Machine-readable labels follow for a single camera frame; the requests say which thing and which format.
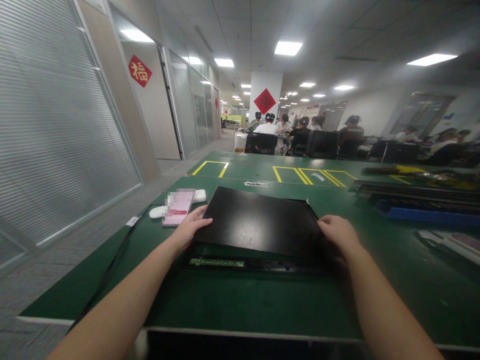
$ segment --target black cap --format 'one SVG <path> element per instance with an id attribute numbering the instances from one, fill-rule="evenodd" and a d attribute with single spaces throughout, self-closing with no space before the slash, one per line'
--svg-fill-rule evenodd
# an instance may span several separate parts
<path id="1" fill-rule="evenodd" d="M 271 122 L 275 120 L 275 115 L 272 114 L 271 112 L 265 114 L 265 120 L 268 122 Z"/>

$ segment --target black cable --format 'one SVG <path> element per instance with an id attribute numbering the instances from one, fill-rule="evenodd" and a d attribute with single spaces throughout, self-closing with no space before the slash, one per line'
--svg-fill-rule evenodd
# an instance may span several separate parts
<path id="1" fill-rule="evenodd" d="M 85 307 L 83 308 L 83 310 L 80 312 L 80 315 L 78 315 L 78 317 L 76 318 L 76 320 L 73 322 L 73 324 L 70 326 L 70 328 L 68 329 L 68 331 L 66 332 L 67 334 L 72 331 L 72 329 L 77 326 L 77 324 L 90 312 L 90 310 L 92 309 L 92 306 L 94 304 L 94 302 L 97 300 L 97 298 L 100 296 L 100 294 L 102 293 L 102 291 L 105 289 L 105 286 L 107 286 L 110 278 L 111 278 L 111 275 L 112 275 L 112 269 L 114 268 L 114 265 L 117 263 L 117 259 L 119 259 L 120 257 L 120 254 L 123 252 L 123 249 L 126 247 L 126 245 L 128 244 L 128 240 L 130 239 L 130 235 L 132 234 L 133 230 L 135 229 L 135 227 L 142 221 L 142 219 L 145 217 L 145 215 L 147 214 L 147 212 L 150 210 L 151 207 L 154 207 L 154 206 L 163 206 L 163 204 L 150 204 L 149 206 L 147 206 L 147 208 L 145 209 L 145 211 L 140 215 L 140 217 L 138 218 L 138 220 L 136 221 L 135 224 L 133 224 L 133 226 L 128 230 L 128 232 L 126 233 L 125 237 L 123 238 L 123 240 L 121 241 L 120 245 L 118 246 L 118 250 L 116 251 L 116 254 L 115 256 L 113 257 L 113 259 L 111 260 L 110 264 L 108 265 L 108 267 L 106 268 L 106 270 L 104 271 L 103 275 L 101 276 L 101 279 L 100 279 L 100 282 L 98 283 L 98 286 L 96 288 L 96 291 L 95 293 L 93 294 L 93 296 L 90 298 L 90 300 L 88 300 L 88 302 L 86 303 Z"/>

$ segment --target white pillar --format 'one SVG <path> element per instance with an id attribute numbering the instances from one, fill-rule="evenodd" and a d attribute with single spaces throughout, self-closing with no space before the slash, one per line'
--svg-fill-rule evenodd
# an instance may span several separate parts
<path id="1" fill-rule="evenodd" d="M 258 111 L 262 113 L 262 118 L 265 117 L 266 113 L 273 113 L 275 116 L 277 115 L 283 78 L 283 72 L 251 72 L 250 120 L 255 119 L 255 113 Z M 271 97 L 275 101 L 275 104 L 267 111 L 259 109 L 259 107 L 255 104 L 255 100 L 265 91 L 265 89 L 270 93 Z"/>

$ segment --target hand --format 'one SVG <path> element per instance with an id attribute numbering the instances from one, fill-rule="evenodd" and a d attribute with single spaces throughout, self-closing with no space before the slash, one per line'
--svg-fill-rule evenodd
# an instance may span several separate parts
<path id="1" fill-rule="evenodd" d="M 179 252 L 189 247 L 192 237 L 198 229 L 212 223 L 213 219 L 211 218 L 202 219 L 202 213 L 206 208 L 207 205 L 203 205 L 189 213 L 170 236 L 170 241 L 175 243 L 175 247 Z"/>
<path id="2" fill-rule="evenodd" d="M 362 247 L 354 227 L 347 219 L 325 215 L 318 220 L 317 224 L 327 240 L 337 245 L 343 255 Z"/>

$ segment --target green table surface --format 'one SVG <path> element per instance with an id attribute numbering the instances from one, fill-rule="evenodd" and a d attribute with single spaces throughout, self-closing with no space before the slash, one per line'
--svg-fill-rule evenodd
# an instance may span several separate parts
<path id="1" fill-rule="evenodd" d="M 392 183 L 412 181 L 361 175 L 361 169 L 374 166 L 391 165 L 213 151 L 168 191 L 205 189 L 209 201 L 215 188 L 223 186 L 278 198 L 308 199 L 319 217 L 336 214 L 349 219 L 365 248 L 433 341 L 442 348 L 479 349 L 480 267 L 424 246 L 415 238 L 414 230 L 462 232 L 477 238 L 479 231 L 380 216 L 365 199 L 348 192 L 353 177 Z M 273 167 L 277 167 L 281 182 Z M 311 184 L 298 175 L 299 169 L 312 169 L 302 170 Z M 315 173 L 325 180 L 312 176 Z M 263 182 L 268 187 L 246 186 L 245 181 Z M 154 202 L 165 201 L 166 195 L 161 194 Z M 95 292 L 128 229 L 123 226 L 20 317 L 37 322 L 74 320 Z M 163 227 L 161 219 L 145 218 L 135 228 L 102 297 L 173 231 Z M 255 253 L 266 259 L 272 256 L 218 245 L 211 246 L 211 253 L 232 257 Z M 182 255 L 158 292 L 145 322 L 148 329 L 279 339 L 363 339 L 353 303 L 344 298 L 339 285 L 328 276 L 191 269 L 181 267 L 181 260 Z"/>

